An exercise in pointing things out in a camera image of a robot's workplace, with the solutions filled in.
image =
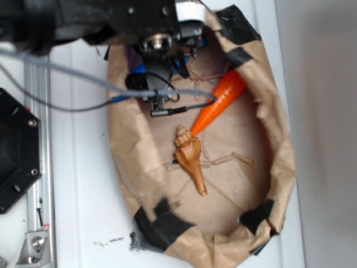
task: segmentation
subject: paper bag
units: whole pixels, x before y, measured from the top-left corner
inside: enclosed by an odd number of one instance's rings
[[[260,36],[234,6],[218,16],[224,20],[207,13],[211,38],[248,90],[198,135],[207,196],[171,164],[177,127],[192,127],[198,110],[151,118],[150,105],[136,99],[108,108],[112,154],[133,217],[134,246],[199,268],[236,267],[279,234],[295,182],[286,115]],[[121,88],[129,73],[128,53],[125,46],[110,48],[108,81]],[[188,65],[194,67],[190,79],[176,78],[176,88],[211,92],[214,79],[225,72],[210,69],[207,77],[197,64]],[[205,101],[182,95],[180,106]]]

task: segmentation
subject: gray wall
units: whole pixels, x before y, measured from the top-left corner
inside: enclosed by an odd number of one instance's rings
[[[276,5],[306,267],[357,267],[357,1]]]

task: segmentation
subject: gray cable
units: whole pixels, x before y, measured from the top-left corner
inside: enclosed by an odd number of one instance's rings
[[[60,107],[60,106],[57,106],[55,104],[52,104],[50,102],[47,102],[45,100],[42,100],[38,97],[35,97],[34,95],[32,95],[30,92],[26,91],[25,88],[23,88],[18,81],[16,81],[16,79],[11,75],[11,73],[8,71],[8,69],[5,68],[4,65],[2,65],[0,63],[0,70],[2,70],[2,72],[7,76],[7,78],[14,84],[15,87],[17,87],[18,90],[22,91],[26,96],[30,97],[31,99],[43,104],[43,105],[46,105],[48,107],[50,107],[51,109],[56,109],[56,110],[59,110],[59,111],[62,111],[62,112],[70,112],[70,113],[77,113],[77,112],[87,112],[87,111],[91,111],[91,110],[95,110],[95,109],[98,109],[98,108],[101,108],[101,107],[104,107],[104,106],[107,106],[112,102],[112,100],[108,100],[106,101],[105,103],[102,103],[102,104],[98,104],[98,105],[95,105],[95,106],[91,106],[91,107],[86,107],[86,108],[79,108],[79,109],[70,109],[70,108],[65,108],[65,107]]]
[[[4,49],[0,49],[0,55],[8,56],[8,57],[16,58],[16,59],[21,59],[25,62],[36,64],[36,65],[39,65],[44,68],[54,69],[61,73],[73,75],[75,77],[82,78],[84,80],[87,80],[94,84],[97,84],[97,85],[105,88],[106,90],[112,90],[112,91],[118,92],[119,94],[121,94],[123,96],[127,96],[127,97],[133,97],[133,98],[153,97],[158,93],[160,95],[167,95],[167,94],[186,94],[186,95],[195,95],[195,96],[200,95],[203,97],[211,98],[213,100],[217,100],[216,96],[214,96],[210,93],[201,91],[201,90],[197,90],[197,89],[170,89],[170,90],[161,89],[161,90],[157,90],[156,92],[153,90],[140,90],[140,91],[131,90],[131,89],[125,90],[125,89],[118,88],[115,85],[113,85],[103,79],[96,78],[90,74],[75,70],[70,67],[65,67],[65,66],[62,66],[62,65],[59,65],[56,63],[51,63],[51,62],[46,61],[45,59],[37,57],[37,56],[32,56],[32,55],[25,54],[25,53],[12,52],[12,51],[8,51],[8,50],[4,50]]]

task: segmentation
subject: wire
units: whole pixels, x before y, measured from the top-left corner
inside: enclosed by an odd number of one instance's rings
[[[215,103],[215,101],[216,101],[215,99],[211,99],[211,101],[206,102],[206,103],[190,105],[190,106],[187,106],[187,110],[207,107],[207,106],[212,105],[213,103]]]
[[[98,108],[101,108],[101,107],[104,107],[108,104],[111,104],[111,103],[114,103],[114,101],[111,99],[111,100],[108,100],[106,101],[105,103],[102,103],[102,104],[99,104],[99,105],[96,105],[96,106],[92,106],[92,107],[88,107],[88,108],[82,108],[82,109],[68,109],[68,108],[63,108],[63,107],[60,107],[60,106],[57,106],[57,105],[54,105],[54,104],[51,104],[49,102],[45,102],[44,100],[38,98],[38,97],[35,97],[34,95],[32,95],[31,93],[29,93],[28,91],[26,91],[25,88],[23,88],[17,81],[16,79],[10,74],[10,72],[0,63],[0,69],[3,71],[3,73],[9,78],[9,80],[15,85],[15,87],[17,87],[20,91],[22,91],[26,96],[29,96],[30,98],[32,98],[33,100],[43,104],[43,105],[46,105],[52,109],[56,109],[56,110],[59,110],[59,111],[62,111],[62,112],[71,112],[71,113],[74,113],[74,112],[86,112],[86,111],[91,111],[91,110],[95,110],[95,109],[98,109]]]
[[[158,75],[158,74],[155,74],[155,73],[152,73],[150,71],[147,71],[145,72],[145,74],[149,74],[149,75],[152,75],[152,76],[155,76],[156,78],[159,78],[161,81],[164,81],[169,87],[171,87],[172,89],[176,89],[170,82],[170,80],[166,80],[165,78],[163,78],[162,76]],[[170,101],[172,102],[178,102],[180,100],[180,95],[177,94],[177,99],[172,99],[172,98],[168,98]]]
[[[217,97],[214,96],[213,94],[204,92],[202,90],[197,90],[197,89],[174,89],[174,90],[160,89],[156,92],[153,90],[141,90],[141,91],[131,90],[131,89],[124,90],[124,89],[116,87],[115,85],[113,85],[103,79],[94,77],[90,74],[75,70],[70,67],[65,67],[60,64],[51,63],[49,61],[46,61],[43,58],[39,58],[39,57],[32,56],[29,54],[16,53],[16,52],[0,49],[0,55],[8,56],[8,57],[16,58],[16,59],[21,59],[28,63],[33,63],[33,64],[36,64],[36,65],[39,65],[39,66],[42,66],[45,68],[54,69],[54,70],[60,71],[62,73],[70,74],[75,77],[82,78],[89,82],[95,83],[95,84],[105,88],[106,90],[115,91],[115,92],[119,93],[120,95],[126,96],[126,97],[134,97],[134,98],[153,97],[158,93],[160,95],[167,95],[167,94],[186,94],[186,95],[195,95],[195,96],[200,95],[200,96],[203,96],[206,98],[210,98],[212,100],[217,100]]]
[[[147,71],[146,74],[149,74],[149,75],[152,75],[152,76],[155,76],[156,78],[159,78],[160,80],[164,81],[166,84],[168,84],[171,88],[175,89],[175,87],[170,83],[169,80],[166,80],[165,78],[163,78],[162,76],[158,75],[158,74],[155,74],[155,73],[152,73],[152,72],[149,72]],[[178,102],[180,100],[180,95],[178,94],[177,95],[177,100],[173,100],[173,99],[169,99],[173,102]],[[207,107],[209,105],[212,105],[216,100],[215,99],[210,99],[209,102],[206,102],[206,103],[200,103],[200,104],[193,104],[193,105],[190,105],[190,106],[182,106],[182,107],[179,107],[179,108],[174,108],[174,109],[171,109],[173,111],[173,114],[177,114],[177,113],[182,113],[182,112],[187,112],[188,110],[191,110],[191,109],[197,109],[197,108],[204,108],[204,107]]]

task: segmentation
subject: bolt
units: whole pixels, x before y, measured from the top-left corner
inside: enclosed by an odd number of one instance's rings
[[[128,7],[127,13],[128,13],[128,15],[130,15],[130,16],[134,15],[134,13],[135,13],[134,7]]]
[[[42,237],[36,236],[32,239],[32,247],[40,250],[45,246],[45,240]]]
[[[195,34],[200,35],[202,33],[200,28],[196,28],[195,29]]]
[[[0,37],[3,37],[4,35],[6,35],[6,31],[3,27],[0,27]]]
[[[30,127],[35,127],[35,126],[37,126],[37,122],[36,122],[36,120],[30,120],[29,122],[28,122],[28,125],[30,126]]]
[[[168,47],[172,46],[172,39],[171,38],[167,39],[167,46]]]
[[[26,258],[25,262],[27,264],[32,264],[32,263],[36,262],[36,259],[33,256],[29,256],[29,257]]]
[[[164,7],[162,7],[162,9],[161,9],[161,13],[162,13],[165,17],[167,17],[167,16],[170,14],[170,10],[168,9],[168,7],[164,6]]]
[[[155,50],[159,50],[162,48],[162,42],[160,40],[156,40],[155,42],[152,43],[152,47]]]

